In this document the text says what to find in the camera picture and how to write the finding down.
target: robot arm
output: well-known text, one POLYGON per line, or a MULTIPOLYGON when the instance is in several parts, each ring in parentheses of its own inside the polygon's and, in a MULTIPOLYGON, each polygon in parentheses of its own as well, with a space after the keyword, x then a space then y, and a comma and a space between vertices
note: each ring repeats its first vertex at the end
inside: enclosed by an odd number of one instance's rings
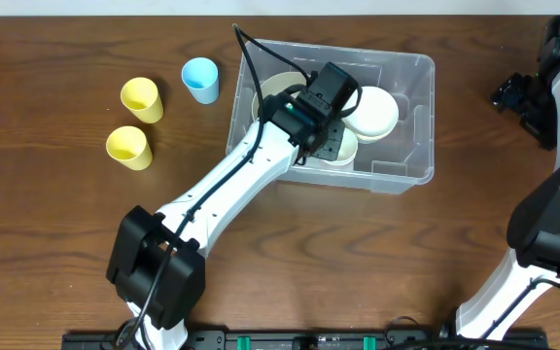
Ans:
MULTIPOLYGON (((163 225, 175 231, 181 224, 187 211, 215 185, 235 164, 242 160, 250 150, 257 137, 259 122, 250 126, 247 134, 234 150, 224 158, 208 175, 185 194, 171 203, 163 205, 157 211, 164 216, 163 225)), ((209 200, 198 210, 195 220, 187 225, 181 238, 185 241, 194 239, 199 243, 198 253, 205 259, 220 234, 234 217, 252 200, 268 183, 284 174, 293 165, 298 156, 298 147, 288 142, 289 134, 273 123, 268 123, 262 131, 258 151, 251 162, 234 174, 209 200)), ((128 303, 136 316, 140 309, 134 302, 128 303)), ((146 315, 144 329, 154 350, 177 350, 187 340, 184 321, 171 329, 153 326, 152 319, 146 315)), ((139 344, 143 344, 142 335, 136 335, 139 344)))
POLYGON ((521 125, 546 149, 557 147, 555 173, 515 209, 509 249, 479 292, 456 312, 456 334, 501 340, 513 322, 550 286, 560 283, 560 17, 546 27, 536 77, 513 75, 492 95, 500 110, 521 115, 521 125))

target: wood grain surface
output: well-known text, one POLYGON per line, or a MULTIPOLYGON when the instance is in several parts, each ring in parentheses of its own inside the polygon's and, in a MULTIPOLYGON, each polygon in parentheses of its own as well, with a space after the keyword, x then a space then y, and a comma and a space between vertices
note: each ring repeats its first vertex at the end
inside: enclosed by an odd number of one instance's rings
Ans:
MULTIPOLYGON (((240 51, 255 37, 424 53, 436 63, 436 176, 402 195, 275 182, 228 227, 191 321, 233 330, 381 329, 407 315, 436 325, 501 260, 515 205, 555 153, 499 115, 489 94, 537 70, 547 17, 0 18, 0 349, 58 349, 67 330, 115 329, 129 312, 105 279, 117 227, 153 211, 225 156, 240 51), (183 64, 221 69, 219 100, 194 102, 183 64), (163 119, 142 125, 141 172, 105 140, 140 125, 124 82, 155 79, 163 119)), ((560 348, 560 292, 516 324, 560 348)))

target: plastic container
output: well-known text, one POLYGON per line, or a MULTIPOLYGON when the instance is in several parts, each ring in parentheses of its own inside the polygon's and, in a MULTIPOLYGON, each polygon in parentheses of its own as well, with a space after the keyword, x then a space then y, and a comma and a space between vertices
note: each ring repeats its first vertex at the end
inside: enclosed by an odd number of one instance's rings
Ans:
MULTIPOLYGON (((307 184, 366 189, 399 194, 434 177, 434 117, 436 66, 426 55, 334 48, 319 45, 260 40, 307 73, 333 62, 360 85, 384 88, 399 106, 393 131, 372 144, 361 144, 352 168, 334 168, 311 157, 304 166, 294 165, 281 180, 307 184)), ((292 67, 251 43, 246 44, 261 84, 292 67)), ((252 123, 255 89, 243 57, 234 97, 227 153, 245 136, 252 123)))

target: black cable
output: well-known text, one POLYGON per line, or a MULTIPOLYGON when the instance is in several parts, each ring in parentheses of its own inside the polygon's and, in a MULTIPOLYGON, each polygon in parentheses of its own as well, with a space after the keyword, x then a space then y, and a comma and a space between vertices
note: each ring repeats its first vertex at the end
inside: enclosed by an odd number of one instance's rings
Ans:
POLYGON ((144 343, 144 347, 146 348, 146 350, 153 350, 153 347, 151 346, 151 342, 148 340, 146 325, 142 325, 142 327, 140 327, 140 333, 142 334, 142 342, 144 343))
POLYGON ((243 35, 244 38, 248 39, 252 44, 258 46, 261 50, 263 50, 266 53, 271 54, 272 56, 278 58, 279 60, 287 63, 288 65, 292 66, 293 68, 297 69, 299 71, 299 73, 301 73, 301 75, 306 79, 307 85, 310 86, 310 77, 308 77, 308 75, 306 74, 306 72, 301 69, 298 65, 292 63, 292 61, 288 60, 287 58, 281 56, 280 54, 273 52, 272 50, 266 48, 263 44, 259 43, 258 41, 256 41, 255 39, 253 39, 251 36, 249 36, 248 34, 246 34, 244 31, 242 31, 241 29, 239 29, 238 27, 235 27, 235 30, 238 30, 239 33, 241 35, 243 35))
POLYGON ((105 341, 101 341, 101 344, 100 344, 101 350, 113 350, 113 349, 118 349, 119 346, 121 346, 121 344, 122 344, 121 342, 118 342, 118 339, 120 339, 121 334, 124 332, 124 330, 125 330, 130 324, 132 324, 133 322, 135 322, 135 317, 130 318, 130 319, 128 319, 128 320, 122 322, 121 326, 118 327, 118 329, 116 330, 116 336, 115 336, 114 339, 111 341, 111 346, 110 346, 110 348, 109 348, 109 349, 105 348, 105 347, 103 346, 103 342, 105 342, 105 341))
POLYGON ((484 346, 490 349, 505 349, 505 350, 550 350, 544 347, 530 346, 514 342, 486 340, 486 339, 436 339, 425 341, 408 341, 403 344, 390 346, 385 350, 406 350, 406 349, 424 349, 424 348, 438 348, 439 346, 484 346))
MULTIPOLYGON (((255 41, 253 39, 251 39, 250 36, 245 34, 241 29, 239 29, 239 27, 236 24, 233 24, 232 27, 234 28, 234 33, 237 37, 237 42, 239 42, 239 47, 241 47, 241 50, 243 51, 243 55, 245 57, 245 60, 248 63, 248 68, 250 69, 250 72, 252 73, 252 78, 254 80, 254 87, 255 87, 255 89, 257 91, 257 94, 259 96, 259 106, 262 107, 263 106, 263 93, 261 91, 261 83, 259 82, 259 77, 257 76, 256 69, 254 68, 254 63, 252 62, 252 58, 248 54, 248 50, 246 49, 245 44, 243 43, 243 39, 241 38, 241 36, 244 36, 248 40, 253 41, 253 43, 255 41)), ((261 44, 255 43, 255 45, 261 47, 263 50, 272 54, 274 57, 280 58, 280 56, 278 56, 277 53, 269 51, 267 48, 262 47, 261 44)), ((157 275, 155 276, 155 279, 153 280, 153 284, 151 285, 151 288, 148 291, 148 295, 146 297, 146 301, 144 302, 144 306, 142 306, 142 308, 140 309, 140 313, 138 314, 137 318, 135 319, 135 323, 133 324, 132 331, 127 335, 127 337, 120 344, 116 344, 115 350, 123 350, 124 347, 126 347, 126 345, 128 345, 128 343, 130 343, 131 340, 133 340, 133 338, 135 337, 135 334, 137 333, 137 331, 140 329, 141 325, 143 324, 144 318, 146 317, 146 314, 148 313, 148 308, 151 304, 151 301, 155 298, 155 295, 157 294, 159 281, 161 280, 161 277, 163 276, 163 272, 165 271, 168 264, 170 263, 170 258, 172 256, 172 251, 174 250, 175 245, 179 241, 179 237, 181 236, 181 233, 185 229, 185 226, 189 222, 193 221, 193 216, 194 216, 195 212, 200 209, 202 204, 211 195, 213 195, 213 193, 215 193, 234 174, 236 174, 245 164, 247 164, 250 160, 252 160, 254 158, 254 153, 259 148, 259 144, 261 143, 261 139, 263 138, 263 125, 264 125, 265 122, 266 122, 266 118, 262 118, 261 124, 259 126, 259 130, 257 132, 257 138, 255 139, 254 145, 252 145, 252 148, 250 149, 250 151, 248 151, 246 156, 241 161, 239 161, 239 163, 237 163, 213 187, 211 187, 211 189, 209 189, 205 194, 203 194, 202 197, 187 211, 187 214, 185 215, 185 218, 183 218, 183 221, 181 222, 181 224, 178 226, 178 228, 176 229, 176 231, 172 235, 172 239, 170 239, 169 244, 168 244, 167 248, 165 249, 165 254, 163 255, 163 260, 161 261, 161 264, 159 265, 159 268, 157 270, 157 275)))
POLYGON ((384 329, 384 339, 386 340, 386 342, 388 343, 388 345, 393 345, 393 342, 395 339, 391 339, 388 337, 388 330, 390 330, 391 326, 397 325, 399 323, 399 321, 411 321, 414 323, 414 325, 416 326, 420 326, 420 324, 418 323, 418 321, 414 320, 413 318, 409 317, 409 316, 399 316, 394 318, 392 321, 390 321, 388 323, 388 325, 386 326, 386 328, 384 329))
POLYGON ((357 91, 358 91, 358 100, 356 101, 356 105, 338 113, 338 116, 340 118, 349 117, 351 116, 352 113, 356 112, 356 110, 358 109, 358 106, 360 105, 360 100, 362 100, 362 87, 358 86, 357 91))
POLYGON ((507 310, 505 310, 505 312, 501 315, 501 317, 499 317, 496 321, 492 323, 492 326, 490 326, 490 328, 487 329, 487 331, 483 334, 481 338, 487 339, 487 337, 490 336, 490 334, 502 324, 502 322, 509 316, 509 314, 513 312, 513 310, 517 307, 517 305, 519 305, 520 302, 522 302, 522 300, 524 300, 524 298, 528 296, 533 290, 535 290, 537 286, 540 285, 541 283, 549 284, 550 286, 560 290, 560 283, 551 281, 549 279, 538 278, 534 281, 531 281, 531 283, 526 287, 526 289, 524 289, 524 291, 511 303, 511 305, 507 308, 507 310))

